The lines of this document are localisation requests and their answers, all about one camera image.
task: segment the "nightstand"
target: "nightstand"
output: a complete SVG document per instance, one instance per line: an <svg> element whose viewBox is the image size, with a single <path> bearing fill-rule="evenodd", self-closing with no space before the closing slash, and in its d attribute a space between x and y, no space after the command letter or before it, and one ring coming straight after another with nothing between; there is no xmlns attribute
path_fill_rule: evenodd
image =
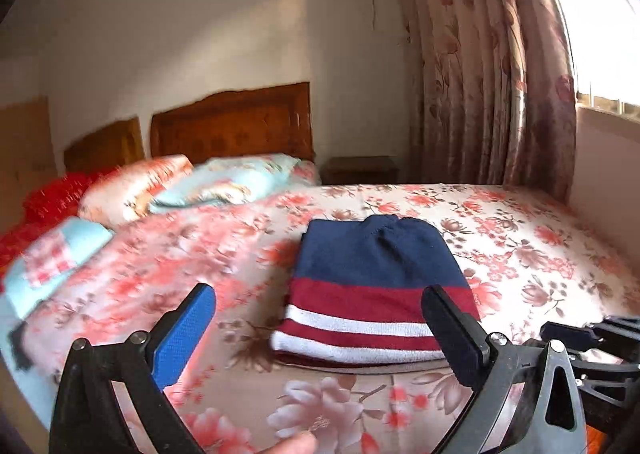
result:
<svg viewBox="0 0 640 454"><path fill-rule="evenodd" d="M334 157L322 167L323 185L397 183L398 167L391 157Z"/></svg>

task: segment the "human hand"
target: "human hand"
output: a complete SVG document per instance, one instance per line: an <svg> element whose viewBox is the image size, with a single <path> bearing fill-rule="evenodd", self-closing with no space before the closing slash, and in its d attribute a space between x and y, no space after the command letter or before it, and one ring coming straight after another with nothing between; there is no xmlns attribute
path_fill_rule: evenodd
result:
<svg viewBox="0 0 640 454"><path fill-rule="evenodd" d="M305 431L284 439L258 454L314 454L317 446L316 437L309 431Z"/></svg>

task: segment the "screw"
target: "screw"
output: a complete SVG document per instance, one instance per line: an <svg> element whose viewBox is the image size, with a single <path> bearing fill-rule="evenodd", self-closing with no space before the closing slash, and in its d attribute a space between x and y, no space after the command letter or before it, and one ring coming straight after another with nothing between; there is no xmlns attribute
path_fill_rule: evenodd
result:
<svg viewBox="0 0 640 454"><path fill-rule="evenodd" d="M496 346L504 346L508 342L507 337L502 333L491 333L491 335L489 335L489 338L491 339L491 342L493 342Z"/></svg>
<svg viewBox="0 0 640 454"><path fill-rule="evenodd" d="M134 331L129 337L129 340L133 344L144 344L146 341L146 331Z"/></svg>
<svg viewBox="0 0 640 454"><path fill-rule="evenodd" d="M74 340L74 343L71 344L71 347L76 351L80 351L81 349L84 349L85 346L86 346L86 339L82 339L82 338Z"/></svg>
<svg viewBox="0 0 640 454"><path fill-rule="evenodd" d="M558 339L553 339L549 342L549 347L556 353L562 353L564 351L564 344L562 344L562 341L559 341Z"/></svg>

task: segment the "wooden headboard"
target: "wooden headboard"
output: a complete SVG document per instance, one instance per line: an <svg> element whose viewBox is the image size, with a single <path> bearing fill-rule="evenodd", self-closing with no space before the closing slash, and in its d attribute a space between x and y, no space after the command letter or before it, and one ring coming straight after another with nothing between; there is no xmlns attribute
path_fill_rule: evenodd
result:
<svg viewBox="0 0 640 454"><path fill-rule="evenodd" d="M144 160L140 120L118 120L73 142L65 149L67 173L91 173Z"/></svg>
<svg viewBox="0 0 640 454"><path fill-rule="evenodd" d="M151 119L151 155L211 157L285 153L314 159L309 83L223 91Z"/></svg>

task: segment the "navy blue fabric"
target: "navy blue fabric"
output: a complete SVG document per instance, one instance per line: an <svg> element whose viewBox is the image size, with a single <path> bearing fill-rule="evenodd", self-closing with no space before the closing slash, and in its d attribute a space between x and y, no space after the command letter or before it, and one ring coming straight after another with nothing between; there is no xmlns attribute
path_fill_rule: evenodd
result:
<svg viewBox="0 0 640 454"><path fill-rule="evenodd" d="M435 227L393 215L373 215L361 222L312 220L294 277L358 287L469 288Z"/></svg>

